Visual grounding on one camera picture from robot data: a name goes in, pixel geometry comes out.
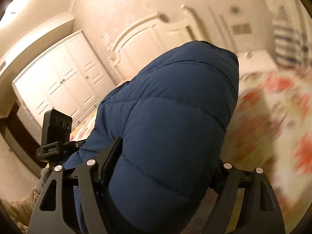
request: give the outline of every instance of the red flower pattern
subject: red flower pattern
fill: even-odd
[[[266,81],[260,85],[260,88],[271,92],[282,92],[291,90],[295,83],[287,77],[274,76],[272,73],[268,75]]]
[[[299,93],[296,93],[291,97],[291,102],[294,106],[299,108],[300,112],[302,113],[302,119],[304,119],[310,113],[309,94],[300,95]]]
[[[304,169],[304,173],[312,173],[312,139],[310,134],[306,133],[297,143],[296,152],[297,163],[295,169]]]
[[[240,104],[238,106],[238,110],[243,111],[245,110],[249,105],[256,105],[258,101],[261,99],[262,94],[259,90],[252,90],[248,92],[245,96],[242,97],[242,100],[240,101]]]

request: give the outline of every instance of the blue puffer jacket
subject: blue puffer jacket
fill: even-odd
[[[94,158],[120,136],[123,152],[103,192],[117,232],[182,226],[218,164],[238,81],[238,59],[228,50],[193,41],[166,52],[104,98],[86,144],[64,167]],[[86,231],[78,190],[76,208]]]

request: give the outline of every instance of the metal screw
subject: metal screw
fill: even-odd
[[[256,170],[255,170],[257,173],[263,173],[263,170],[262,170],[262,168],[260,168],[260,167],[258,167],[258,168],[256,168]]]
[[[63,169],[63,167],[61,166],[61,165],[57,165],[55,168],[54,168],[54,170],[56,171],[56,172],[59,172],[59,171],[61,171]]]
[[[225,163],[223,166],[226,169],[231,169],[232,168],[232,165],[230,163]]]
[[[96,161],[94,160],[94,159],[89,159],[88,161],[87,161],[87,165],[89,165],[89,166],[92,166],[92,165],[94,165],[96,163]]]

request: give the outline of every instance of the wall socket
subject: wall socket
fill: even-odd
[[[231,26],[234,35],[251,34],[252,28],[250,23]]]

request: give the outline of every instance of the wardrobe door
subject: wardrobe door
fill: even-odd
[[[34,63],[16,82],[15,87],[25,105],[38,124],[42,127],[43,116],[53,105],[48,100],[40,84],[40,77],[44,76],[37,68],[40,64]]]
[[[49,61],[60,77],[62,84],[77,101],[82,110],[88,108],[97,95],[77,69],[73,58],[62,43],[49,52]]]
[[[35,63],[37,74],[40,73],[37,80],[40,81],[42,89],[46,92],[54,109],[76,119],[82,112],[82,108],[71,96],[63,81],[55,72],[51,63],[53,58],[48,53]]]
[[[64,44],[87,82],[100,99],[103,99],[115,88],[115,84],[94,54],[84,35],[80,33],[67,40]]]

